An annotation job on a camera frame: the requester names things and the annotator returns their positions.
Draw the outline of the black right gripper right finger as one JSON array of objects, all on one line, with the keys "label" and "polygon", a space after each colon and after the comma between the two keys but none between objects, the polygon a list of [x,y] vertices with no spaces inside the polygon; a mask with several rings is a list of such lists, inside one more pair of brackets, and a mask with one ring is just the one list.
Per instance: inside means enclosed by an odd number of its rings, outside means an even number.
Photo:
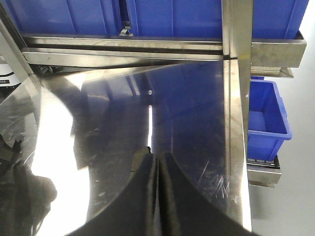
[{"label": "black right gripper right finger", "polygon": [[164,236],[252,236],[192,185],[170,153],[159,156],[159,210]]}]

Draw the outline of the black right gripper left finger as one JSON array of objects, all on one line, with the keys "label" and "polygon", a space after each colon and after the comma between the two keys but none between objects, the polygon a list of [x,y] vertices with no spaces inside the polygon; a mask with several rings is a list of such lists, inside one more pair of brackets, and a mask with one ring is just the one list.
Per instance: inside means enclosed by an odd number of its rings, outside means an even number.
[{"label": "black right gripper left finger", "polygon": [[158,162],[145,154],[125,189],[107,208],[71,236],[152,236]]}]

